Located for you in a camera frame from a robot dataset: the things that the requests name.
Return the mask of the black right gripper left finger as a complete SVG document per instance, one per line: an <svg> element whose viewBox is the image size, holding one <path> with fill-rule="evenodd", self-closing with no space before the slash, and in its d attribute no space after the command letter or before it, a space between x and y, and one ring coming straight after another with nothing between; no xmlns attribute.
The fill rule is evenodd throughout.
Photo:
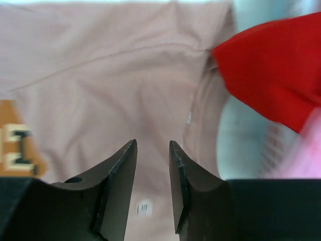
<svg viewBox="0 0 321 241"><path fill-rule="evenodd" d="M2 177L1 240L124 240L136 161L131 140L66 182Z"/></svg>

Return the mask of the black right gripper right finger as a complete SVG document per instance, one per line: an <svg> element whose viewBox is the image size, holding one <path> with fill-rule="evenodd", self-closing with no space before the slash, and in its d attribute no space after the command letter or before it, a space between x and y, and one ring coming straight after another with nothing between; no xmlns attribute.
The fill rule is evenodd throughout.
<svg viewBox="0 0 321 241"><path fill-rule="evenodd" d="M222 180L169 144L180 240L320 240L319 179Z"/></svg>

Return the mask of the dusty pink printed t-shirt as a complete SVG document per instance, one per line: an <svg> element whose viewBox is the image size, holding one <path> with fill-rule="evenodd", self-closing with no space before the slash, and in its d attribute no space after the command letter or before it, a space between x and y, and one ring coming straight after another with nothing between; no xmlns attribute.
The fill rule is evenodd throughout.
<svg viewBox="0 0 321 241"><path fill-rule="evenodd" d="M230 2L1 5L1 98L13 99L65 181L131 139L138 157L126 240L178 240L169 142L181 141Z"/></svg>

